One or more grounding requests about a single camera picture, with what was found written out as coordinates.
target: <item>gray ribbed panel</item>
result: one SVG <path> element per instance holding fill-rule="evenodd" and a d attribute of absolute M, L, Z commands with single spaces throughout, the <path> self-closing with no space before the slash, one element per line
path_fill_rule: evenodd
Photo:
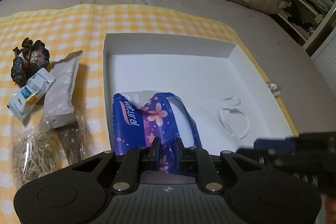
<path fill-rule="evenodd" d="M 246 224 L 229 209 L 225 200 L 202 193 L 197 185 L 142 184 L 135 193 L 112 199 L 92 224 Z"/>
<path fill-rule="evenodd" d="M 336 97 L 336 36 L 313 60 Z"/>

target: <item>pink flower print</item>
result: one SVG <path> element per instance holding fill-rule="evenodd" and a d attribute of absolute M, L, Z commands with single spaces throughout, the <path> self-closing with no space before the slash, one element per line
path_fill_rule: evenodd
<path fill-rule="evenodd" d="M 168 166 L 160 167 L 159 170 L 160 170 L 161 172 L 169 173 L 169 172 L 168 172 Z"/>
<path fill-rule="evenodd" d="M 146 138 L 148 139 L 149 143 L 153 143 L 155 136 L 153 133 L 151 133 L 150 135 L 147 135 Z"/>
<path fill-rule="evenodd" d="M 166 155 L 164 155 L 163 156 L 163 158 L 162 159 L 160 159 L 160 165 L 167 165 L 168 164 L 168 162 L 166 161 L 167 160 L 167 156 Z"/>
<path fill-rule="evenodd" d="M 168 112 L 165 111 L 165 110 L 161 110 L 161 104 L 160 103 L 157 103 L 156 104 L 156 107 L 155 107 L 155 110 L 151 110 L 149 111 L 149 113 L 151 115 L 149 115 L 147 117 L 147 120 L 150 121 L 150 122 L 153 122 L 155 121 L 156 124 L 160 127 L 163 125 L 163 119 L 164 117 L 166 117 L 168 115 Z"/>
<path fill-rule="evenodd" d="M 149 121 L 143 121 L 143 127 L 144 128 L 149 127 Z"/>
<path fill-rule="evenodd" d="M 148 110 L 148 107 L 147 106 L 143 106 L 143 107 L 141 107 L 141 108 L 139 108 L 140 110 L 142 110 L 142 111 L 147 111 Z"/>

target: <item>blue tissue package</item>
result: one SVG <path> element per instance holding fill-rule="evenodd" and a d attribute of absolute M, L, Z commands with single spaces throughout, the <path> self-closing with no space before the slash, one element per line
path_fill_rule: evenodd
<path fill-rule="evenodd" d="M 113 96 L 113 138 L 116 155 L 125 155 L 132 147 L 150 147 L 155 137 L 161 140 L 159 170 L 179 174 L 175 139 L 180 137 L 170 102 L 177 102 L 191 129 L 193 144 L 202 148 L 194 120 L 180 98 L 172 93 L 155 93 L 146 103 L 132 102 L 127 93 Z"/>

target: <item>white ribbed panel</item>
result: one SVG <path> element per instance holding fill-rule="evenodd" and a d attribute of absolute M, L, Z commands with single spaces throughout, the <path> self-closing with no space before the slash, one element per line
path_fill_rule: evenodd
<path fill-rule="evenodd" d="M 336 97 L 336 28 L 311 59 Z"/>

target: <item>black circular cover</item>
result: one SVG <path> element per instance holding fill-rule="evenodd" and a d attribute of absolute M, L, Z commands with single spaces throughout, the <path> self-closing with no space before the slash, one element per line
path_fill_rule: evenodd
<path fill-rule="evenodd" d="M 230 203 L 251 224 L 310 224 L 321 208 L 312 185 L 270 170 L 247 172 L 231 189 Z"/>
<path fill-rule="evenodd" d="M 102 210 L 105 191 L 90 173 L 55 175 L 31 181 L 17 191 L 14 208 L 21 223 L 79 224 L 95 218 Z"/>

